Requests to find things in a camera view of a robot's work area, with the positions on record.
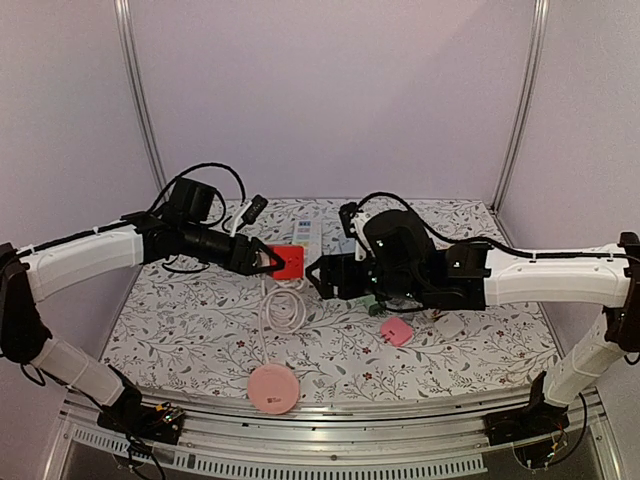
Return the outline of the floral patterned table mat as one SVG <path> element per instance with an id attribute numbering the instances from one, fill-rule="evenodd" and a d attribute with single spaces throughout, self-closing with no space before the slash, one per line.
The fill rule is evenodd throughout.
<path id="1" fill-rule="evenodd" d="M 445 339 L 432 314 L 408 314 L 413 337 L 394 347 L 380 335 L 382 317 L 357 300 L 322 300 L 305 285 L 307 317 L 293 333 L 260 325 L 271 280 L 243 277 L 189 259 L 145 267 L 103 352 L 134 383 L 242 398 L 265 360 L 290 368 L 305 403 L 402 401 L 528 385 L 559 354 L 534 303 L 454 312 L 464 330 Z"/>

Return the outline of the aluminium corner post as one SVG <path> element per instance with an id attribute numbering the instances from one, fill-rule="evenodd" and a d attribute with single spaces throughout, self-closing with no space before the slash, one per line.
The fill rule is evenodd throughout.
<path id="1" fill-rule="evenodd" d="M 490 205 L 490 210 L 496 217 L 501 214 L 506 204 L 509 187 L 524 139 L 531 104 L 534 98 L 541 57 L 544 50 L 549 10 L 549 0 L 535 0 L 533 2 L 531 33 L 525 58 L 524 76 L 503 164 Z"/>
<path id="2" fill-rule="evenodd" d="M 154 125 L 146 98 L 135 39 L 131 2 L 127 0 L 115 0 L 113 4 L 126 77 L 129 82 L 143 147 L 149 163 L 152 179 L 158 191 L 156 201 L 157 205 L 159 205 L 161 201 L 167 198 L 165 187 L 168 185 L 169 180 L 161 159 Z"/>

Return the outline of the aluminium left corner post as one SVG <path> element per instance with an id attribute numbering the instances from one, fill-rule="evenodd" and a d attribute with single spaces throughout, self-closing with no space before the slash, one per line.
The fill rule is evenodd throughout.
<path id="1" fill-rule="evenodd" d="M 161 201 L 167 198 L 165 187 L 168 185 L 169 180 L 161 159 L 154 125 L 146 98 L 135 39 L 131 2 L 127 0 L 115 0 L 113 4 L 126 77 L 129 82 L 143 147 L 149 163 L 152 179 L 158 191 L 156 201 L 157 205 L 159 205 Z"/>

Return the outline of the pink plug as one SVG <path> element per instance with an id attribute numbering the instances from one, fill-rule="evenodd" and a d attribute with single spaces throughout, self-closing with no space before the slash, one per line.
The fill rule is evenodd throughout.
<path id="1" fill-rule="evenodd" d="M 385 342 L 401 347 L 412 339 L 413 329 L 401 318 L 392 317 L 380 326 L 380 335 Z"/>

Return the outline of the round pink socket base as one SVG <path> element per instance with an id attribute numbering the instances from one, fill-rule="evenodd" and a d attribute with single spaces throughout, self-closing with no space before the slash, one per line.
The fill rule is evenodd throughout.
<path id="1" fill-rule="evenodd" d="M 300 383 L 293 371 L 281 364 L 269 363 L 249 376 L 247 394 L 259 411 L 272 415 L 289 412 L 300 397 Z"/>

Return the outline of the aluminium front rail frame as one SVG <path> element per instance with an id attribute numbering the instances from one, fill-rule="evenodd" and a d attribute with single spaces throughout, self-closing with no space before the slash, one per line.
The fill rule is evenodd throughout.
<path id="1" fill-rule="evenodd" d="M 283 416 L 249 402 L 144 390 L 148 404 L 185 409 L 174 445 L 127 461 L 127 443 L 100 428 L 97 409 L 71 393 L 56 420 L 46 479 L 621 479 L 625 472 L 600 396 L 589 389 L 569 411 L 558 460 L 538 470 L 512 444 L 491 445 L 483 419 L 523 405 L 524 387 L 453 397 L 302 404 Z"/>

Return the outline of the red cube socket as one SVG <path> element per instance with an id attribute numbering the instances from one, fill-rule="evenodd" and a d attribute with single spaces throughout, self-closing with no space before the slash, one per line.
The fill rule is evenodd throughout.
<path id="1" fill-rule="evenodd" d="M 271 245 L 270 248 L 281 257 L 284 268 L 271 273 L 276 281 L 302 279 L 304 276 L 304 247 L 300 245 Z"/>

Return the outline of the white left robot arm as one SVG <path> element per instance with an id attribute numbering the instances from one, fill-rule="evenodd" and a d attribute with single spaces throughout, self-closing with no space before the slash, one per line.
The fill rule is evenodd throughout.
<path id="1" fill-rule="evenodd" d="M 280 271 L 285 262 L 271 247 L 240 233 L 267 204 L 257 195 L 232 217 L 230 231 L 206 221 L 218 191 L 178 178 L 158 206 L 122 216 L 105 226 L 39 246 L 1 247 L 1 354 L 31 366 L 90 397 L 128 434 L 148 426 L 141 394 L 126 376 L 63 340 L 39 311 L 41 303 L 118 271 L 170 257 L 190 257 L 242 276 Z"/>

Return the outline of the light blue power strip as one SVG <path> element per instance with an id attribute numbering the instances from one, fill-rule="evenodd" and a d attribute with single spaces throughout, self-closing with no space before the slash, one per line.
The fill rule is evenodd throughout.
<path id="1" fill-rule="evenodd" d="M 331 244 L 335 254 L 353 254 L 356 250 L 356 240 L 344 235 L 333 237 Z"/>

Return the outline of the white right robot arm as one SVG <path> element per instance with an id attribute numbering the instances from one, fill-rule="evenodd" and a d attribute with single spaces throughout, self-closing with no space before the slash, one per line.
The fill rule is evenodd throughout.
<path id="1" fill-rule="evenodd" d="M 486 237 L 435 246 L 411 210 L 373 216 L 356 204 L 340 210 L 351 254 L 322 255 L 305 271 L 324 299 L 373 295 L 408 300 L 416 310 L 480 311 L 525 302 L 586 303 L 603 312 L 567 358 L 542 374 L 517 427 L 537 436 L 614 362 L 639 350 L 639 241 L 631 232 L 586 251 L 515 250 Z"/>

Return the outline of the aluminium right corner post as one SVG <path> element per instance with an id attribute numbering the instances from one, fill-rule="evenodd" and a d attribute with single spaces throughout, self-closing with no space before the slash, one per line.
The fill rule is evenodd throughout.
<path id="1" fill-rule="evenodd" d="M 525 58 L 524 76 L 503 164 L 490 205 L 490 210 L 496 217 L 501 214 L 506 204 L 509 187 L 524 139 L 531 104 L 534 98 L 541 57 L 544 50 L 549 10 L 549 0 L 535 0 L 533 2 L 531 33 Z"/>

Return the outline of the green plug adapter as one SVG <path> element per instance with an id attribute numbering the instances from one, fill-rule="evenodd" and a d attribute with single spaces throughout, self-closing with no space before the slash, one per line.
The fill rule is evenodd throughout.
<path id="1" fill-rule="evenodd" d="M 386 307 L 373 295 L 365 296 L 357 300 L 357 303 L 364 308 L 371 317 L 381 317 L 386 314 Z"/>

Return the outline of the white multicolour power strip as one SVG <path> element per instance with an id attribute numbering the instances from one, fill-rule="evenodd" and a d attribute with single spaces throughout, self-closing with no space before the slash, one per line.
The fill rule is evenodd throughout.
<path id="1" fill-rule="evenodd" d="M 304 265 L 311 265 L 322 255 L 322 223 L 311 219 L 297 220 L 292 244 L 304 249 Z"/>

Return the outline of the white plug adapter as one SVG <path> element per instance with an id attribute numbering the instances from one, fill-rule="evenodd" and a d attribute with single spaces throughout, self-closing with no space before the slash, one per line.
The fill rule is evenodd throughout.
<path id="1" fill-rule="evenodd" d="M 445 339 L 455 337 L 465 328 L 464 321 L 454 312 L 434 312 L 431 319 L 434 330 Z"/>

